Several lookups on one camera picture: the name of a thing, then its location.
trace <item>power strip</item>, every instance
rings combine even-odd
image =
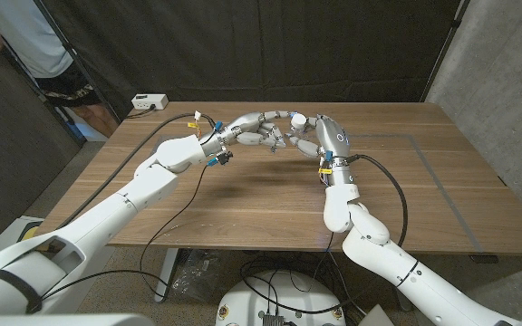
[[[132,104],[136,110],[148,110],[153,104],[154,109],[164,110],[169,104],[169,98],[166,94],[136,94],[132,99]]]

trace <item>dark backdrop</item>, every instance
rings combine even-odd
[[[418,101],[459,1],[43,0],[120,116],[171,101]]]

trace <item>wooden table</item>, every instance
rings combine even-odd
[[[522,204],[464,138],[440,107],[429,103],[171,102],[164,111],[125,120],[82,172],[38,233],[52,231],[96,189],[132,149],[166,118],[199,110],[228,123],[250,111],[322,113],[350,135],[352,153],[378,159],[398,179],[408,200],[410,223],[404,248],[427,254],[522,254]],[[157,135],[185,136],[188,120]],[[283,132],[289,121],[280,120]],[[158,140],[153,137],[100,193],[98,203],[131,180]],[[225,166],[208,168],[192,205],[154,241],[165,247],[323,250],[330,232],[323,221],[324,186],[317,161],[293,146],[235,145]],[[145,209],[111,241],[145,245],[190,200],[202,167],[183,173],[177,191]],[[375,166],[352,164],[360,200],[386,224],[394,241],[401,231],[400,199]],[[345,235],[336,235],[341,250]]]

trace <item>white robotic arm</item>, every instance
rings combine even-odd
[[[322,167],[328,173],[325,177],[328,187],[325,190],[324,222],[332,232],[350,230],[343,241],[343,252],[352,261],[396,286],[437,325],[503,326],[518,323],[472,301],[396,245],[386,226],[370,215],[362,203],[349,203],[357,199],[359,193],[345,160],[349,157],[349,140],[335,121],[325,116],[318,116],[316,122],[303,116],[293,117],[293,120],[297,121],[292,123],[294,129],[316,128],[321,147],[314,146],[318,153],[324,153]],[[300,140],[294,138],[291,141],[297,145]],[[305,148],[300,150],[307,155]]]
[[[72,288],[42,302],[42,295],[82,277],[93,256],[142,209],[170,195],[179,183],[177,174],[192,165],[224,164],[227,145],[264,144],[284,147],[279,129],[270,121],[288,112],[248,113],[205,135],[172,139],[141,163],[134,179],[69,225],[14,244],[0,252],[0,315],[53,312]]]
[[[253,112],[221,129],[162,143],[140,164],[134,179],[71,224],[46,235],[14,244],[0,252],[0,315],[53,312],[67,291],[42,301],[44,293],[82,276],[94,254],[103,248],[142,209],[167,197],[178,184],[177,174],[215,156],[208,164],[224,164],[234,143],[267,145],[273,151],[285,146],[279,129],[270,121],[287,111]],[[316,129],[321,146],[299,137],[291,142],[306,156],[321,157],[326,201],[324,222],[333,232],[349,230],[345,254],[360,266],[398,287],[429,319],[439,325],[515,325],[517,321],[493,312],[462,294],[390,239],[386,226],[370,215],[359,197],[346,158],[349,140],[332,119],[318,115],[306,119],[295,114],[297,134]]]

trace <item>concrete wall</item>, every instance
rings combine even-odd
[[[522,1],[470,2],[427,101],[522,200]]]
[[[522,0],[471,0],[427,101],[439,104],[522,200]],[[522,319],[522,257],[421,257],[470,298]],[[420,325],[430,321],[419,315]]]

